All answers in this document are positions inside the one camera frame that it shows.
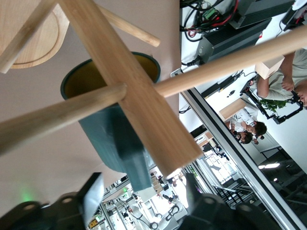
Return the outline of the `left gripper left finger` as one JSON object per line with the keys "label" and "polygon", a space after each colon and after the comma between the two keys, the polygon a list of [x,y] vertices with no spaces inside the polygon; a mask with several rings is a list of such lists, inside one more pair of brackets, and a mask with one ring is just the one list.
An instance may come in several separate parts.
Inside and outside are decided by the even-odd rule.
{"label": "left gripper left finger", "polygon": [[66,193],[51,205],[27,201],[0,218],[2,230],[84,230],[104,195],[103,176],[95,172],[78,192]]}

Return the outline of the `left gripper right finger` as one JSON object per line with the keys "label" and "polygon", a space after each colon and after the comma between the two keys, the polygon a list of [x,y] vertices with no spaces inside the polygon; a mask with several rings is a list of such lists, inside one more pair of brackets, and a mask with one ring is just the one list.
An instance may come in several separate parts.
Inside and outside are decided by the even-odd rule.
{"label": "left gripper right finger", "polygon": [[229,207],[219,196],[200,193],[192,173],[187,180],[187,201],[189,211],[179,226],[180,230],[279,230],[280,227],[248,203]]}

